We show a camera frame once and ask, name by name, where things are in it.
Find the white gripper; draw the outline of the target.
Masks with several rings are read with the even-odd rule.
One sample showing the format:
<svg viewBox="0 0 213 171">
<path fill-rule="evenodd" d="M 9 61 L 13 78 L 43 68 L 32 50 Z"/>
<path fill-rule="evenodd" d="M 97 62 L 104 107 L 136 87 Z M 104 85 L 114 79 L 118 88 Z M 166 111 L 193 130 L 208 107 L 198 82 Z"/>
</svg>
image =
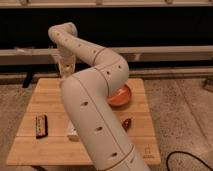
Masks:
<svg viewBox="0 0 213 171">
<path fill-rule="evenodd" d="M 68 49 L 59 46 L 59 71 L 62 78 L 67 78 L 75 72 L 76 56 Z"/>
</svg>

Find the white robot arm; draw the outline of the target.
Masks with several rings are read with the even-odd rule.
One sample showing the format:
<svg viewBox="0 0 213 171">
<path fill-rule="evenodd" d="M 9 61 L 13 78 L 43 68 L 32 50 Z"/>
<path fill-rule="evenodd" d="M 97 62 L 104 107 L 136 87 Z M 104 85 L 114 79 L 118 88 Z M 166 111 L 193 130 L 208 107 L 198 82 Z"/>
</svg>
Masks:
<svg viewBox="0 0 213 171">
<path fill-rule="evenodd" d="M 66 113 L 98 171 L 150 171 L 107 97 L 129 77 L 126 60 L 109 48 L 82 40 L 76 27 L 64 23 L 49 28 L 50 39 L 66 59 L 79 57 L 90 67 L 62 79 L 61 98 Z"/>
</svg>

